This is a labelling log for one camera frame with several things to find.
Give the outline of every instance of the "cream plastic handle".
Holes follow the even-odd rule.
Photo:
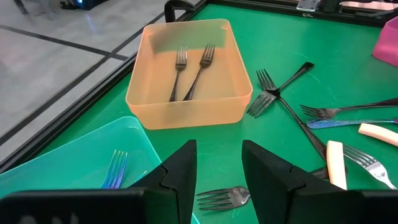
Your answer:
[[[398,146],[398,134],[387,128],[363,123],[359,127],[358,132]]]
[[[343,144],[341,142],[328,141],[326,162],[328,164],[330,183],[341,189],[347,190]]]

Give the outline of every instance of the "blue sparkly handle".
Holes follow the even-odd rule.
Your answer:
[[[356,121],[338,121],[338,120],[315,120],[307,122],[307,126],[312,129],[320,129],[320,128],[331,128],[352,124],[361,124],[361,123],[391,123],[391,120],[356,120]]]

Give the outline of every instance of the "orange translucent container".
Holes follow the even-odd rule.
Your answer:
[[[206,44],[215,44],[212,64],[199,77],[193,98],[182,101],[200,68]],[[188,49],[177,101],[169,102],[179,45]],[[145,27],[126,95],[130,110],[147,129],[235,123],[250,102],[252,85],[225,19],[152,24]]]

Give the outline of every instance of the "pink container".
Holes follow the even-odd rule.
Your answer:
[[[373,56],[398,67],[398,17],[391,19],[383,27]]]

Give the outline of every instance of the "black metal frame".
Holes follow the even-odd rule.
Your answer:
[[[297,1],[288,0],[201,0],[196,5],[192,5],[185,0],[170,0],[165,5],[165,18],[167,22],[189,21],[207,4],[221,4],[225,6],[241,7],[258,11],[276,12],[300,17],[312,17],[315,19],[326,19],[366,26],[382,27],[391,17],[396,16],[398,11],[391,11],[390,14],[380,15],[379,11],[371,9],[354,9],[350,7],[338,6],[335,9],[330,7],[320,8],[315,12],[303,12],[296,10]],[[182,9],[186,12],[175,19],[174,10]],[[90,89],[86,94],[79,98],[74,104],[69,106],[63,113],[58,115],[48,125],[32,136],[11,155],[0,163],[0,173],[12,169],[19,164],[34,158],[40,151],[66,130],[83,113],[92,107],[110,89],[118,84],[132,70],[136,61],[137,52],[123,62],[117,69],[101,80],[97,85]]]

